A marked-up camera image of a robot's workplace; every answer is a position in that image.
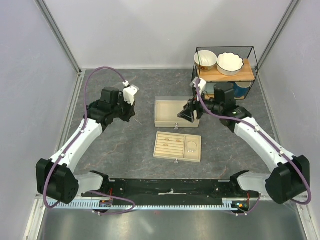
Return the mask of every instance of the wooden drawer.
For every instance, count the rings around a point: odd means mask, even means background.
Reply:
[[[200,163],[201,136],[158,131],[153,157]]]
[[[192,97],[156,97],[154,107],[154,126],[157,128],[197,128],[200,121],[189,122],[185,119],[179,118],[180,113],[188,100]]]

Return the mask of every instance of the bowl with wooden rim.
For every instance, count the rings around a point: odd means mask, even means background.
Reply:
[[[212,51],[201,50],[195,53],[194,64],[200,71],[210,71],[217,63],[217,55]]]

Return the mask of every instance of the ceramic bowl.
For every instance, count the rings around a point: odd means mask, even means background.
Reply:
[[[226,76],[236,75],[244,67],[244,60],[232,52],[224,52],[220,54],[216,68],[218,71]]]
[[[204,72],[210,71],[217,63],[217,55],[208,50],[196,52],[193,59],[196,67]]]

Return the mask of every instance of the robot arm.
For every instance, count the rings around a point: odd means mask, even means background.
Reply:
[[[135,115],[135,94],[138,90],[134,85],[127,85],[123,92],[113,87],[105,87],[102,90],[100,100],[87,107],[88,118],[85,128],[83,129],[85,120],[82,120],[77,131],[56,154],[49,160],[40,159],[36,164],[37,190],[40,194],[44,193],[49,171],[60,156],[62,159],[56,166],[47,188],[48,197],[69,204],[77,194],[101,188],[104,177],[98,172],[84,175],[74,175],[73,172],[92,142],[106,130],[114,119],[119,118],[129,122],[130,118]],[[71,142],[73,142],[71,147],[65,154],[62,154]]]
[[[206,86],[203,80],[200,81],[200,93]],[[217,83],[214,86],[215,99],[204,99],[202,101],[209,111],[215,115],[237,118],[243,120],[249,125],[230,119],[220,119],[220,122],[228,127],[233,133],[245,140],[249,146],[265,162],[271,174],[258,174],[249,171],[242,171],[231,179],[235,180],[237,186],[244,191],[256,191],[269,196],[278,204],[283,204],[288,200],[298,196],[306,191],[305,185],[290,163],[282,156],[285,154],[299,168],[308,184],[310,184],[310,164],[303,155],[296,157],[293,153],[284,149],[275,140],[273,140],[256,122],[250,112],[244,107],[236,105],[234,99],[234,90],[232,83]],[[190,99],[184,110],[178,114],[178,117],[193,122],[195,120],[194,111],[197,118],[200,119],[204,113],[207,113],[198,98]],[[281,150],[279,154],[271,146],[272,143]]]

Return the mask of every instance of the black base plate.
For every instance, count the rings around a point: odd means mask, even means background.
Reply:
[[[123,179],[110,181],[105,178],[102,193],[130,199],[137,206],[198,206],[221,205],[222,198],[247,198],[247,192],[234,187],[230,180],[207,179]],[[250,191],[251,198],[257,198],[258,192]],[[92,193],[84,193],[83,197],[101,197]],[[127,202],[113,199],[117,206],[128,205]]]

